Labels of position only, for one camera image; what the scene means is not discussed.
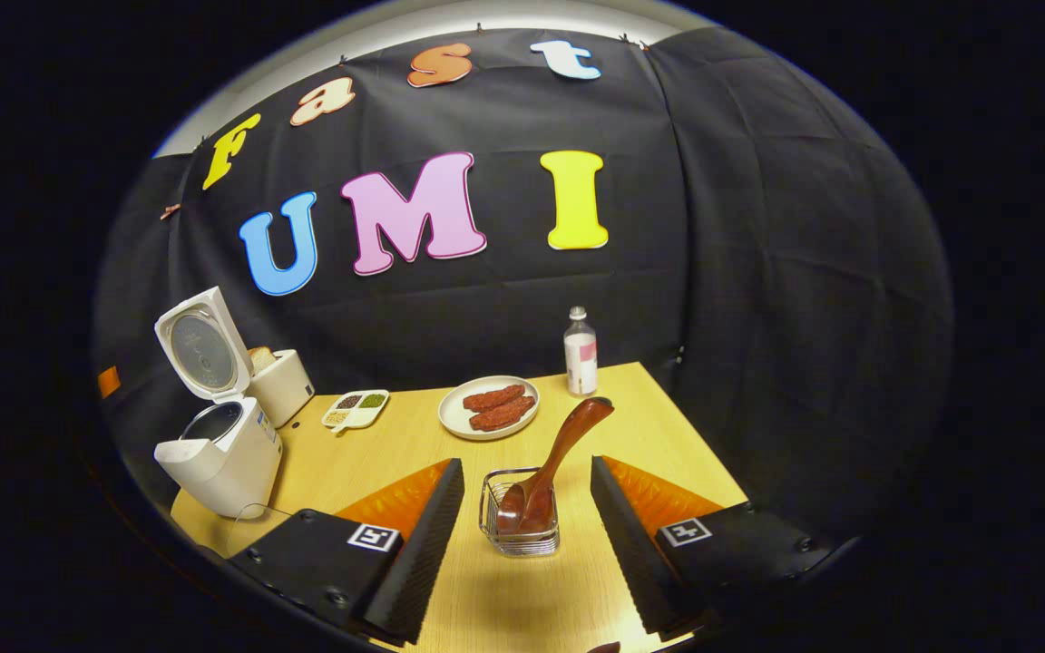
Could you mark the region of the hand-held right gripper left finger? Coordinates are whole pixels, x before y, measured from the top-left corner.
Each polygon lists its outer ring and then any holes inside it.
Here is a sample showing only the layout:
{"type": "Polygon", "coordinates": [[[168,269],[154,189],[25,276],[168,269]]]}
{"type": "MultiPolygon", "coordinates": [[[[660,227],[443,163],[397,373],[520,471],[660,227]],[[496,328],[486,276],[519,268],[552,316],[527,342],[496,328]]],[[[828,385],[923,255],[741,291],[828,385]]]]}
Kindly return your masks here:
{"type": "Polygon", "coordinates": [[[335,515],[269,510],[236,526],[232,568],[319,623],[415,644],[464,499],[457,458],[407,475],[335,515]]]}

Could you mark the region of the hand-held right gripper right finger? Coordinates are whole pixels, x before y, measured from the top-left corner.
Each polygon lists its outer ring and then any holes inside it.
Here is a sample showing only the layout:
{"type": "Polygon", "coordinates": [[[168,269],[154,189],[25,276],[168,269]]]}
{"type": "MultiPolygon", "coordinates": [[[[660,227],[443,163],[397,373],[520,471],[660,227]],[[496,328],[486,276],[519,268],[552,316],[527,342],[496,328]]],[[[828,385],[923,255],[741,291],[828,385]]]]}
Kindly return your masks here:
{"type": "Polygon", "coordinates": [[[720,507],[610,456],[593,458],[591,495],[643,628],[663,638],[802,610],[845,556],[751,502],[720,507]]]}

